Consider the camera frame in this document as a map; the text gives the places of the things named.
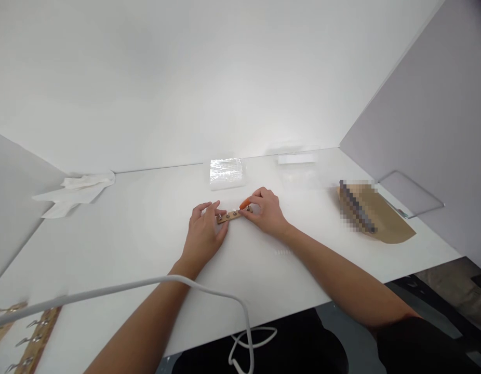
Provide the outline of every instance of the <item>white cable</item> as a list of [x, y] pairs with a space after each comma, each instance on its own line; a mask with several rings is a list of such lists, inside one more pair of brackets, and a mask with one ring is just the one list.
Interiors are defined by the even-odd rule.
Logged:
[[[238, 338], [234, 338], [234, 340], [236, 340], [236, 341], [234, 343], [234, 346], [232, 347], [232, 351], [230, 352], [229, 364], [235, 366], [238, 374], [252, 374], [255, 370], [255, 354], [254, 354], [254, 351], [253, 351], [254, 347], [253, 347], [253, 344], [252, 344], [251, 328], [250, 328], [250, 325], [249, 325], [249, 314], [248, 314], [248, 311], [247, 311], [247, 306], [244, 303], [244, 301], [242, 301], [241, 299], [237, 298], [236, 296], [230, 295], [228, 293], [223, 293], [223, 292], [215, 291], [215, 290], [209, 289], [207, 287], [204, 287], [204, 286], [200, 285], [199, 283], [196, 283], [193, 280], [190, 280], [190, 279], [188, 279], [184, 276], [181, 276], [181, 275], [167, 275], [167, 276], [161, 276], [161, 277], [157, 277], [157, 278], [149, 278], [149, 279], [146, 279], [146, 280], [140, 280], [138, 282], [126, 283], [126, 284], [119, 285], [119, 286], [99, 288], [99, 289], [96, 289], [96, 290], [93, 290], [93, 291], [75, 293], [74, 295], [69, 295], [69, 296], [61, 296], [61, 297], [58, 297], [56, 299], [52, 299], [52, 300], [49, 300], [49, 301], [44, 301], [44, 302], [41, 302], [41, 303], [38, 303], [38, 304], [28, 306], [27, 308], [17, 310], [13, 313], [4, 314], [4, 315], [0, 316], [0, 326], [6, 325], [6, 324], [11, 323], [11, 322], [15, 322], [18, 319], [28, 317], [30, 315], [33, 315], [33, 314], [36, 314], [36, 313], [39, 313], [39, 312], [43, 312], [47, 309], [56, 308], [58, 306], [72, 304], [72, 303], [82, 301], [82, 300], [93, 299], [93, 298], [96, 298], [96, 297], [99, 297], [99, 296], [110, 295], [112, 293], [117, 293], [117, 292], [121, 292], [121, 291], [127, 291], [127, 290], [131, 290], [131, 289], [138, 288], [138, 287], [149, 286], [151, 284], [170, 282], [170, 281], [185, 283], [186, 285], [188, 285], [192, 288], [196, 288], [199, 291], [202, 291], [202, 292], [205, 292], [205, 293], [210, 293], [211, 295], [217, 295], [217, 296], [222, 296], [222, 297], [226, 297], [226, 298], [229, 298], [229, 299], [233, 299], [233, 300], [237, 301], [242, 306], [242, 309], [244, 311], [244, 318], [245, 318], [245, 322], [246, 322], [246, 331], [243, 332], [241, 335], [239, 335]], [[237, 343], [239, 343], [239, 345], [241, 345], [243, 347], [246, 347], [245, 343], [242, 343], [241, 341], [239, 341], [241, 336], [243, 336], [245, 333], [247, 333], [247, 342], [248, 342], [247, 348], [249, 349], [249, 360], [250, 360], [249, 371], [247, 373], [244, 373], [241, 370], [241, 367], [239, 366], [237, 361], [235, 359], [232, 359], [232, 354], [233, 354], [233, 351], [235, 350], [235, 346], [237, 345]], [[274, 334], [272, 334], [264, 342], [258, 343], [257, 346], [265, 345], [270, 340], [272, 340], [273, 337], [276, 334], [277, 334], [277, 332], [275, 331]]]
[[275, 338], [275, 335], [277, 335], [277, 329], [275, 327], [254, 327], [251, 329], [251, 332], [253, 331], [256, 331], [256, 330], [268, 330], [268, 331], [273, 331], [273, 334], [271, 334], [268, 338], [266, 338], [265, 340], [263, 340], [262, 342], [260, 343], [257, 343], [257, 344], [254, 344], [254, 345], [250, 345], [249, 344], [249, 339], [248, 339], [248, 344], [244, 343], [241, 341], [241, 338], [244, 336], [244, 334], [247, 332], [244, 331], [244, 332], [241, 332], [239, 334], [238, 337], [235, 337], [233, 335], [230, 335], [232, 337], [232, 339], [234, 340], [234, 345], [232, 346], [232, 349], [230, 350], [230, 355], [229, 355], [229, 365], [234, 365], [235, 368], [237, 369], [237, 372], [239, 374], [242, 373], [242, 370], [241, 370], [241, 367], [239, 366], [239, 364], [237, 363], [237, 360], [232, 358], [233, 354], [234, 354], [234, 351], [235, 351], [235, 348], [237, 347], [237, 344], [239, 344], [241, 347], [244, 347], [244, 348], [247, 348], [247, 349], [251, 349], [251, 347], [254, 349], [254, 348], [259, 348], [261, 346], [264, 346], [265, 344], [268, 344], [273, 338]]

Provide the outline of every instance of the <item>wooden strip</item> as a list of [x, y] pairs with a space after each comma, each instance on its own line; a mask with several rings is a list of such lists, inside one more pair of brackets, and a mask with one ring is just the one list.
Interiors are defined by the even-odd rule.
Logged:
[[[252, 208], [251, 208], [250, 205], [248, 205], [248, 206], [246, 207], [246, 209], [244, 209], [244, 210], [252, 211]], [[220, 224], [220, 223], [224, 223], [224, 222], [227, 222], [227, 221], [231, 221], [231, 220], [236, 219], [236, 218], [239, 218], [239, 217], [242, 217], [242, 216], [239, 214], [239, 211], [238, 211], [238, 210], [233, 210], [233, 211], [231, 211], [231, 212], [228, 212], [226, 215], [221, 216], [221, 219], [220, 219], [220, 216], [218, 216], [218, 217], [216, 218], [216, 221], [217, 221], [218, 224]]]
[[[13, 313], [16, 310], [25, 308], [26, 306], [28, 306], [28, 303], [26, 303], [26, 302], [22, 302], [22, 303], [19, 303], [19, 304], [12, 305], [10, 308], [5, 310], [5, 314]], [[12, 327], [13, 324], [14, 323], [11, 322], [9, 324], [6, 324], [5, 326], [0, 327], [0, 341], [5, 336], [5, 334], [10, 330], [10, 328]]]
[[34, 338], [38, 335], [41, 335], [42, 337], [37, 342], [29, 342], [20, 361], [22, 364], [27, 362], [28, 359], [32, 359], [32, 362], [29, 365], [19, 365], [15, 371], [15, 374], [33, 374], [35, 372], [36, 367], [39, 364], [39, 360], [42, 358], [43, 350], [48, 343], [48, 339], [50, 339], [50, 335], [52, 334], [55, 322], [57, 322], [57, 318], [59, 317], [61, 309], [62, 307], [59, 306], [58, 308], [53, 308], [43, 312], [40, 321], [48, 320], [48, 324], [36, 325], [36, 328], [31, 335], [31, 338]]

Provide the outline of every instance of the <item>white tabletop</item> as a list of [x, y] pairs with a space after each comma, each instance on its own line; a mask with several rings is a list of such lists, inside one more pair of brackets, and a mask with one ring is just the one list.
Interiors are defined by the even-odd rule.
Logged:
[[[214, 192], [204, 165], [119, 174], [92, 204], [42, 223], [0, 279], [0, 308], [165, 275], [180, 257], [194, 206], [220, 199], [231, 210], [262, 185], [280, 197], [289, 222], [382, 282], [460, 257], [419, 219], [408, 221], [417, 234], [397, 245], [352, 231], [341, 219], [336, 187], [340, 179], [370, 176], [339, 149], [316, 155], [315, 166], [289, 168], [276, 156], [245, 159], [247, 185]], [[230, 223], [197, 281], [244, 299], [252, 326], [330, 300], [290, 250], [244, 218]], [[153, 288], [65, 306], [37, 373], [83, 372]], [[25, 326], [33, 319], [17, 321], [0, 343], [0, 372], [19, 361], [23, 348], [14, 344], [30, 336]], [[192, 290], [166, 355], [243, 329], [235, 301]]]

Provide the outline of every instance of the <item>cardboard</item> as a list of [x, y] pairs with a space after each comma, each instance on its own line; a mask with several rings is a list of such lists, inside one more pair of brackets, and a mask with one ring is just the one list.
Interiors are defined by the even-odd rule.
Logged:
[[346, 216], [365, 235], [388, 244], [403, 243], [416, 232], [370, 184], [340, 181], [339, 201]]

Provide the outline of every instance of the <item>white wall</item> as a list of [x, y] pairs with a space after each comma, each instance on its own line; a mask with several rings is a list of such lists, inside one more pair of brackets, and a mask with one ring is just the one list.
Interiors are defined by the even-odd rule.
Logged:
[[[481, 0], [447, 0], [341, 143], [373, 177], [399, 169], [446, 208], [421, 219], [481, 267]], [[405, 185], [388, 187], [404, 203]]]
[[0, 276], [41, 223], [50, 202], [31, 199], [54, 190], [65, 174], [0, 135]]
[[0, 0], [0, 134], [65, 172], [337, 146], [441, 0]]

